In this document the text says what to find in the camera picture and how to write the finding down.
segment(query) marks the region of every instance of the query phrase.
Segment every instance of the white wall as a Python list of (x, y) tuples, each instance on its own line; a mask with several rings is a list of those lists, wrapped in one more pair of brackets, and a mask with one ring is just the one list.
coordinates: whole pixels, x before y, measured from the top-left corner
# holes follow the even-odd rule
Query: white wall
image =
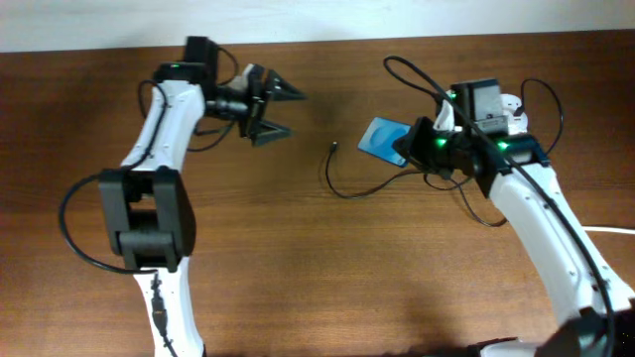
[(635, 0), (0, 0), (0, 52), (635, 28)]

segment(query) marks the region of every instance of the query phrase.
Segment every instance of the green light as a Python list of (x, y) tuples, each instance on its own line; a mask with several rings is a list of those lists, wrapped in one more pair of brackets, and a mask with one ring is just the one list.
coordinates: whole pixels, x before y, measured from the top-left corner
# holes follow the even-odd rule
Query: green light
[(509, 148), (509, 144), (507, 144), (505, 142), (498, 142), (498, 148), (500, 150), (505, 150), (505, 149)]
[(444, 138), (438, 138), (437, 139), (437, 146), (438, 147), (442, 148), (445, 145), (445, 143), (447, 143), (447, 139), (444, 139)]

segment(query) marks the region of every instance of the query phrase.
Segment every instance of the blue object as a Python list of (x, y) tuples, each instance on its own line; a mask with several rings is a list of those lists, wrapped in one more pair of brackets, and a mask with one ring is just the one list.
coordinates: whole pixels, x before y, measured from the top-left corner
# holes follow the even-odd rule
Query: blue object
[(359, 141), (357, 149), (403, 168), (408, 162), (393, 149), (393, 143), (408, 134), (409, 130), (410, 125), (408, 124), (375, 118)]

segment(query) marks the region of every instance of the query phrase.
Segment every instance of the wooden table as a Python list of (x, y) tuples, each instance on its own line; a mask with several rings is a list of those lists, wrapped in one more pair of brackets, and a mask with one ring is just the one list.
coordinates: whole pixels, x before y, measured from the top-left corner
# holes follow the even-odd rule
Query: wooden table
[[(212, 355), (380, 355), (506, 336), (541, 340), (555, 330), (514, 231), (470, 220), (457, 192), (433, 191), (420, 177), (362, 200), (325, 187), (321, 164), (333, 140), (333, 179), (361, 190), (398, 170), (356, 150), (370, 120), (434, 115), (429, 98), (385, 72), (390, 54), (445, 86), (496, 76), (504, 92), (518, 94), (525, 77), (548, 81), (567, 111), (552, 159), (571, 207), (583, 224), (632, 224), (633, 32), (228, 48), (242, 63), (274, 68), (310, 100), (270, 106), (268, 117), (292, 127), (292, 139), (252, 149), (234, 133), (187, 156), (198, 226), (191, 295)], [(80, 261), (59, 233), (57, 208), (73, 182), (127, 155), (143, 123), (137, 82), (181, 51), (0, 55), (0, 355), (152, 355), (136, 283)], [(528, 87), (528, 113), (532, 132), (550, 143), (558, 116), (538, 86)], [(467, 194), (486, 219), (500, 216), (474, 184)], [(86, 252), (121, 264), (95, 186), (73, 200), (68, 223)], [(635, 285), (635, 240), (591, 237)]]

